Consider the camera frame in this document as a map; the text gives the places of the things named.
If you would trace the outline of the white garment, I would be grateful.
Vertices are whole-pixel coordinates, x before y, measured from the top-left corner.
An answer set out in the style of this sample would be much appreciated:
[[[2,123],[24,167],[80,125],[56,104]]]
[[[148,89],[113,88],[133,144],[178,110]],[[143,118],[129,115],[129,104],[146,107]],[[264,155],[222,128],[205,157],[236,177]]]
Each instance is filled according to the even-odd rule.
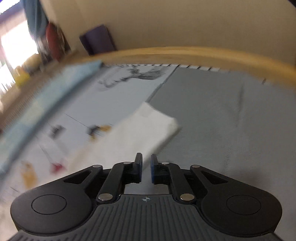
[[[103,137],[74,152],[68,162],[68,173],[93,165],[112,168],[119,162],[134,161],[137,153],[142,153],[143,164],[146,166],[150,155],[158,153],[179,129],[175,118],[144,102]]]

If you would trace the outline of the printed deer bed sheet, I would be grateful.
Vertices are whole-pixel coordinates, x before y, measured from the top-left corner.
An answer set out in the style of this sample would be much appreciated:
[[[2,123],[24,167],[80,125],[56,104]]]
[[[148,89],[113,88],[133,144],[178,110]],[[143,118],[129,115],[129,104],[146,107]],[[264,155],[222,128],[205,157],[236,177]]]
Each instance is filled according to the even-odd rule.
[[[67,67],[1,139],[1,202],[141,152],[295,199],[295,91],[218,68]]]

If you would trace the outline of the yellow plush toy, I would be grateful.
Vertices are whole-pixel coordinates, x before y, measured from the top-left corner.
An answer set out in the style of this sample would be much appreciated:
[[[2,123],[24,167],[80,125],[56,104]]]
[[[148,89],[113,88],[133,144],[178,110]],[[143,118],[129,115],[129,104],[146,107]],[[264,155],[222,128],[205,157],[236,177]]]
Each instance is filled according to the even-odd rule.
[[[15,68],[14,80],[17,87],[24,85],[29,79],[30,76],[40,69],[42,63],[41,55],[34,54],[29,57],[22,66],[17,66]]]

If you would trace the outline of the blue curtain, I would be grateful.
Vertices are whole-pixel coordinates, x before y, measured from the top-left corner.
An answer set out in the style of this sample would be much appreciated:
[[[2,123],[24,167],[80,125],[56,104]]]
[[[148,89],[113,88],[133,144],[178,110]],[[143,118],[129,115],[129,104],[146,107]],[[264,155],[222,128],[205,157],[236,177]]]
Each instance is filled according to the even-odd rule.
[[[43,37],[49,23],[42,4],[39,0],[22,0],[27,18],[29,33],[34,40]]]

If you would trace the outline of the wooden bed frame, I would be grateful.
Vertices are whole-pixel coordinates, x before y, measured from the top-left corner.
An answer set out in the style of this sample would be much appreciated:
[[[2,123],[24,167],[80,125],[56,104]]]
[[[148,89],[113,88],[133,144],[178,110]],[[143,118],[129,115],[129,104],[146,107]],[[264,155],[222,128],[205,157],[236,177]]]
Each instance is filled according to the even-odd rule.
[[[71,54],[66,63],[101,60],[105,64],[181,64],[242,71],[274,83],[295,86],[295,66],[242,51],[210,47],[152,47],[93,56]]]

